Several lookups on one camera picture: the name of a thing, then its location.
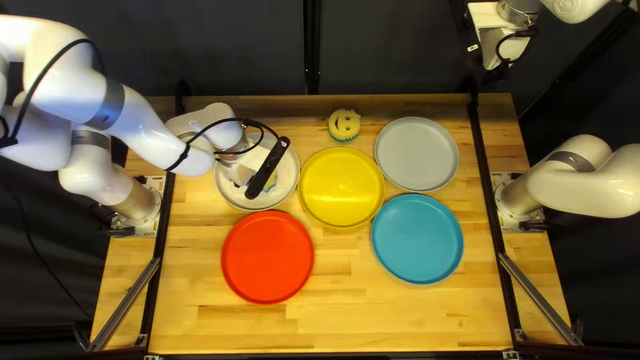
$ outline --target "wood grain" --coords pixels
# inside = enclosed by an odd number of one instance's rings
[[[346,146],[370,156],[378,132],[396,117],[416,115],[437,121],[454,137],[461,161],[453,181],[428,195],[448,206],[460,221],[465,252],[458,269],[445,281],[431,286],[405,284],[376,260],[370,245],[370,224],[348,233],[325,228],[303,211],[296,191],[277,209],[296,217],[311,234],[316,248],[312,277],[298,295],[283,304],[249,304],[231,292],[220,270],[221,244],[247,214],[224,202],[211,173],[177,176],[150,351],[364,352],[511,346],[465,109],[466,95],[194,97],[186,99],[186,107],[193,111],[215,101],[224,101],[237,116],[264,121],[291,138],[301,165],[317,151],[338,145],[324,124],[324,117],[336,108],[354,108],[364,116],[361,134]],[[491,169],[525,170],[527,161],[511,97],[482,96],[481,103]],[[134,171],[155,171],[127,161],[127,169],[130,166]],[[387,200],[404,192],[389,182],[385,185]],[[140,246],[134,249],[135,243]],[[546,236],[534,240],[506,237],[506,245],[509,255],[566,317]],[[152,247],[145,247],[140,240],[112,241],[94,334],[99,319],[108,318],[118,296],[124,295],[141,270],[125,270],[123,264],[142,258],[145,260],[140,262],[146,264]],[[523,300],[527,299],[518,296],[518,304]],[[540,338],[553,338],[552,329],[539,322],[532,311],[523,309],[521,318],[527,333],[530,329]],[[132,309],[127,321],[135,322],[137,310]],[[121,329],[124,333],[109,346],[130,345],[139,326],[138,321],[137,329],[133,325]],[[125,329],[135,331],[128,334]]]
[[[480,104],[478,115],[482,123],[489,169],[526,172],[529,161],[511,96],[482,94]],[[502,237],[509,257],[564,321],[570,323],[547,234],[503,234]],[[520,323],[526,335],[533,341],[564,343],[515,280],[513,287]]]

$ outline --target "yellow sponge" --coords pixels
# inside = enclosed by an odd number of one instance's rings
[[[360,132],[360,115],[353,110],[339,109],[327,120],[329,135],[337,142],[349,142]]]
[[[269,190],[271,190],[274,186],[276,186],[276,179],[277,179],[277,176],[276,176],[276,172],[274,171],[271,173],[271,176],[269,176],[269,179],[267,180],[267,182],[264,183],[264,187],[262,188],[262,191],[268,193]]]

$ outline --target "yellow plate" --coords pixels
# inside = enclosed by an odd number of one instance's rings
[[[385,198],[385,180],[361,151],[332,147],[313,155],[298,183],[302,206],[332,227],[355,227],[370,220]]]

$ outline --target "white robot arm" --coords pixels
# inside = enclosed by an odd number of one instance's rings
[[[280,158],[246,140],[244,127],[233,120],[229,106],[212,104],[165,125],[142,95],[93,70],[92,56],[92,44],[75,28],[0,15],[0,115],[6,125],[0,129],[0,155],[39,170],[59,170],[64,189],[89,196],[131,219],[148,216],[155,200],[111,164],[111,135],[151,164],[187,176],[212,169],[212,146],[216,151],[243,152],[224,154],[218,160],[239,186],[255,175],[255,184],[245,195],[257,196],[261,190],[257,179],[264,184]],[[3,106],[10,61],[24,62],[26,93],[13,106]],[[23,102],[29,107],[17,126]],[[218,123],[222,119],[230,120]],[[210,129],[202,137],[186,143],[205,127]],[[250,147],[250,155],[245,156]]]
[[[640,144],[612,153],[595,136],[574,136],[496,194],[499,211],[520,221],[542,205],[602,218],[633,215],[640,211]]]
[[[568,24],[583,22],[610,0],[499,0],[469,3],[469,15],[482,47],[483,66],[492,70],[502,62],[520,59],[530,46],[532,31],[544,4],[551,13]]]

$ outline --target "smiley face sponge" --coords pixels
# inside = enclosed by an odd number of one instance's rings
[[[360,115],[353,110],[339,109],[327,119],[329,135],[337,142],[350,142],[360,132]]]

